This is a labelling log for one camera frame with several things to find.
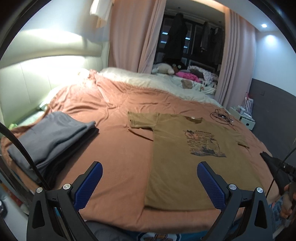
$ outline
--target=silver bolt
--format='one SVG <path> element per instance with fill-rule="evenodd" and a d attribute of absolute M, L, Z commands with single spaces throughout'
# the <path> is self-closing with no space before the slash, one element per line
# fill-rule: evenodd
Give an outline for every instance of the silver bolt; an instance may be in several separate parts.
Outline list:
<path fill-rule="evenodd" d="M 37 192 L 37 193 L 41 193 L 42 190 L 43 190 L 43 188 L 40 187 L 40 188 L 37 188 L 37 189 L 36 189 L 36 192 Z"/>
<path fill-rule="evenodd" d="M 63 185 L 63 188 L 64 188 L 65 190 L 69 189 L 70 187 L 71 187 L 71 185 L 70 185 L 69 183 Z"/>
<path fill-rule="evenodd" d="M 257 192 L 263 193 L 263 189 L 262 188 L 257 188 Z"/>
<path fill-rule="evenodd" d="M 229 185 L 229 188 L 230 188 L 231 190 L 235 190 L 237 187 L 236 187 L 234 184 L 230 184 L 230 185 Z"/>

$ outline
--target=t-shirt sleeve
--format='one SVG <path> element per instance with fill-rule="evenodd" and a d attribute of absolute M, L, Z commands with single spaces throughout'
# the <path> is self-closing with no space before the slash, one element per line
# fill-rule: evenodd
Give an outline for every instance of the t-shirt sleeve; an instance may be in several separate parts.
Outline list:
<path fill-rule="evenodd" d="M 227 131 L 230 133 L 230 135 L 235 139 L 238 145 L 244 146 L 249 148 L 248 143 L 246 142 L 245 138 L 237 131 L 227 129 Z"/>
<path fill-rule="evenodd" d="M 134 113 L 128 112 L 128 119 L 130 120 L 132 128 L 150 128 L 156 126 L 159 113 Z"/>

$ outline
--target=t-shirt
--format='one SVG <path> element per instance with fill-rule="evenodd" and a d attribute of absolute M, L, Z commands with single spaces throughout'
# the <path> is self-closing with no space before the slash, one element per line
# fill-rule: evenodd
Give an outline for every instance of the t-shirt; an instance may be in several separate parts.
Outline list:
<path fill-rule="evenodd" d="M 132 128 L 152 129 L 154 134 L 146 206 L 163 210 L 213 209 L 197 177 L 197 165 L 202 161 L 240 189 L 262 187 L 238 148 L 248 148 L 238 132 L 183 115 L 129 112 L 128 117 Z"/>

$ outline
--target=black wire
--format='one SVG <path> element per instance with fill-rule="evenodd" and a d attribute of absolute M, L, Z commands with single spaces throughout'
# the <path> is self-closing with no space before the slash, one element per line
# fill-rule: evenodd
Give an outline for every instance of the black wire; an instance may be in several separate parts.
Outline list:
<path fill-rule="evenodd" d="M 45 179 L 42 177 L 41 173 L 38 171 L 35 163 L 33 162 L 32 158 L 30 157 L 29 153 L 26 151 L 24 146 L 20 143 L 18 138 L 15 137 L 15 135 L 6 128 L 5 125 L 3 125 L 0 122 L 0 133 L 2 133 L 4 136 L 6 136 L 14 145 L 15 147 L 22 153 L 22 155 L 25 157 L 25 159 L 28 161 L 34 172 L 36 173 L 37 177 L 40 179 L 43 188 L 46 190 L 50 190 L 50 187 L 48 183 L 45 181 Z"/>
<path fill-rule="evenodd" d="M 284 158 L 284 160 L 279 164 L 279 166 L 281 166 L 286 160 L 287 160 L 287 158 L 294 152 L 296 150 L 296 147 L 294 147 L 287 155 L 286 155 L 286 157 Z M 274 175 L 274 178 L 273 178 L 273 180 L 272 180 L 272 182 L 271 182 L 271 184 L 270 184 L 270 187 L 269 187 L 269 189 L 268 189 L 268 191 L 267 191 L 267 193 L 266 193 L 266 198 L 267 198 L 267 196 L 268 196 L 268 194 L 269 194 L 269 192 L 270 192 L 270 189 L 271 189 L 271 187 L 272 187 L 272 184 L 274 183 L 274 179 L 275 179 L 275 177 L 276 177 L 276 175 L 278 174 L 278 172 L 279 172 L 279 170 L 280 170 L 280 167 L 278 167 L 278 169 L 277 169 L 277 171 L 276 171 L 276 173 L 275 173 L 275 175 Z"/>
<path fill-rule="evenodd" d="M 220 123 L 220 124 L 224 124 L 224 125 L 232 125 L 233 120 L 230 118 L 229 114 L 227 112 L 225 112 L 227 114 L 227 116 L 225 114 L 220 113 L 219 109 L 215 109 L 215 112 L 210 113 L 210 117 Z"/>

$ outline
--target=pink plush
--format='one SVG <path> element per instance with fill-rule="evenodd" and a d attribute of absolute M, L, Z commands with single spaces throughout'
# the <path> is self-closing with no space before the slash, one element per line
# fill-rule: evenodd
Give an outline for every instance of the pink plush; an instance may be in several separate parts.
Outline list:
<path fill-rule="evenodd" d="M 188 80 L 198 82 L 198 83 L 201 82 L 196 75 L 191 74 L 191 73 L 185 73 L 185 72 L 179 71 L 178 73 L 175 73 L 175 75 L 178 76 L 178 77 L 184 78 L 184 79 L 188 79 Z"/>

